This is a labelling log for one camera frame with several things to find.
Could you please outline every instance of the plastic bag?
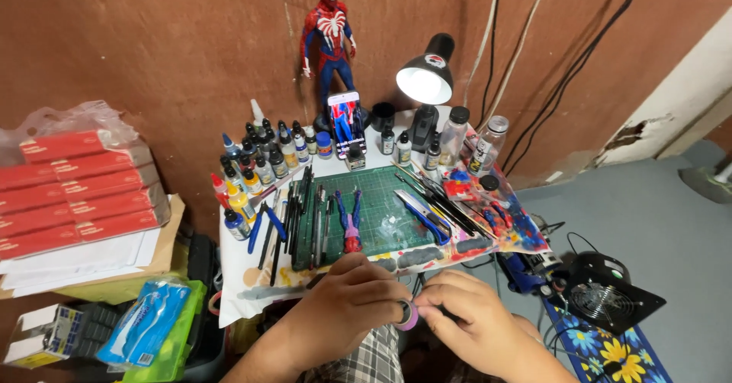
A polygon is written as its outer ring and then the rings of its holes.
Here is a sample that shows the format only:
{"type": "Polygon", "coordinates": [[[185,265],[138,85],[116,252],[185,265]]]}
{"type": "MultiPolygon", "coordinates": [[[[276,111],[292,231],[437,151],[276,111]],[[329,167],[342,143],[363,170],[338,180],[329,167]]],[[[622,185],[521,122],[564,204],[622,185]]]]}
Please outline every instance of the plastic bag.
{"type": "Polygon", "coordinates": [[[17,129],[0,129],[0,167],[25,163],[18,146],[33,137],[104,129],[110,132],[110,139],[105,142],[111,146],[109,149],[131,144],[139,135],[119,115],[120,112],[109,107],[104,100],[81,103],[65,111],[40,108],[28,115],[17,129]]]}
{"type": "Polygon", "coordinates": [[[121,369],[150,366],[189,294],[190,287],[176,277],[145,282],[137,301],[124,313],[96,358],[121,369]]]}

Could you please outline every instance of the blue package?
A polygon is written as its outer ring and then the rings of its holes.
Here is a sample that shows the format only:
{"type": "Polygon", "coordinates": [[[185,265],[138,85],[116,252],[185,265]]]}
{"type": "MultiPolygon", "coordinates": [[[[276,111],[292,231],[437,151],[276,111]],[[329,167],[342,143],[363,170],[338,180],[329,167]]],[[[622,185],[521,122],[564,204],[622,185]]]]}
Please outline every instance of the blue package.
{"type": "Polygon", "coordinates": [[[149,366],[189,294],[190,288],[174,277],[145,282],[96,358],[110,365],[149,366]]]}

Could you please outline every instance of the black cup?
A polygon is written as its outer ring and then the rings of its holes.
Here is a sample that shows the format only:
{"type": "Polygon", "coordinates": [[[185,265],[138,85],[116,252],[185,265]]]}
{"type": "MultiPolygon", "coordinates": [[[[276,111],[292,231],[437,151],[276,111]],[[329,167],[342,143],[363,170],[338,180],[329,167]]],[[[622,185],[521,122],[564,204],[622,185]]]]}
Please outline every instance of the black cup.
{"type": "Polygon", "coordinates": [[[371,108],[371,127],[381,133],[387,126],[394,127],[394,113],[397,109],[391,103],[376,103],[371,108]]]}

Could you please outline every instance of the fan grille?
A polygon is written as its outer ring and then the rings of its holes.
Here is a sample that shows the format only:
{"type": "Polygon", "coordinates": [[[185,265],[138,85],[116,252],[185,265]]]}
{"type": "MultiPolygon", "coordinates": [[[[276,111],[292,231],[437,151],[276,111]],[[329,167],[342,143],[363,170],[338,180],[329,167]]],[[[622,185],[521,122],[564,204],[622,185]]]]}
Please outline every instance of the fan grille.
{"type": "Polygon", "coordinates": [[[572,288],[572,304],[592,319],[614,321],[628,319],[635,309],[635,303],[613,286],[601,284],[579,284],[572,288]]]}

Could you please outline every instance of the lamp shade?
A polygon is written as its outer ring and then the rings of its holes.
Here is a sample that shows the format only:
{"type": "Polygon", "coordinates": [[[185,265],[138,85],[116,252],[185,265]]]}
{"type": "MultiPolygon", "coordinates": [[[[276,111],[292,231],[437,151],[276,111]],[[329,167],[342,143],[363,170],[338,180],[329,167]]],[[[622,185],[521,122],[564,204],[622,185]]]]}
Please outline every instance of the lamp shade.
{"type": "Polygon", "coordinates": [[[455,42],[447,33],[435,34],[425,53],[413,58],[397,73],[397,86],[409,98],[438,105],[453,96],[453,74],[447,66],[455,42]]]}

